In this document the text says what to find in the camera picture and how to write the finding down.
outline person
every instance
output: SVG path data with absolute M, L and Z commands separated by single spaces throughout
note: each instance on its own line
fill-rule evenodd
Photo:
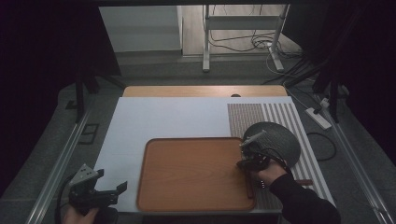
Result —
M 276 161 L 255 173 L 282 202 L 282 216 L 291 224 L 338 224 L 341 216 L 329 201 L 319 198 L 312 189 L 299 185 Z

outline person's hand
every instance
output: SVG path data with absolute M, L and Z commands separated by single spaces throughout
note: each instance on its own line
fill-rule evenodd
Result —
M 276 179 L 285 174 L 285 169 L 278 162 L 270 160 L 268 168 L 259 171 L 256 176 L 262 180 L 265 186 L 270 186 Z
M 83 216 L 73 206 L 69 206 L 66 214 L 64 215 L 63 224 L 92 224 L 95 220 L 99 208 L 91 209 L 86 216 Z

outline wooden floor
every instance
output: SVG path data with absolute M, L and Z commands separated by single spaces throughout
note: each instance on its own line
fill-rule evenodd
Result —
M 210 6 L 210 15 L 263 15 L 278 16 L 283 9 L 282 5 L 216 5 Z M 204 6 L 183 6 L 183 55 L 201 55 L 204 49 Z M 251 43 L 252 35 L 269 34 L 273 36 L 274 31 L 211 31 L 209 36 L 211 54 L 235 54 L 235 53 L 267 53 L 267 49 L 254 49 Z M 237 36 L 248 36 L 246 38 L 238 38 L 233 40 L 221 40 L 225 38 L 233 38 Z M 271 40 L 271 38 L 260 37 L 256 40 Z M 280 46 L 283 51 L 298 52 L 300 47 L 287 37 L 281 35 L 279 38 Z

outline black sleeve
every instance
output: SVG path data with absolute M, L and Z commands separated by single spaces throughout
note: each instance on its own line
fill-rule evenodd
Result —
M 270 191 L 282 202 L 283 217 L 292 224 L 341 223 L 338 210 L 320 199 L 312 189 L 297 184 L 291 175 L 282 175 L 270 186 Z

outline wooden tray surface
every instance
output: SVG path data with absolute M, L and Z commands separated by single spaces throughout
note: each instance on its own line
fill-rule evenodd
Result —
M 146 212 L 252 209 L 250 182 L 236 167 L 240 143 L 233 137 L 148 141 L 137 207 Z

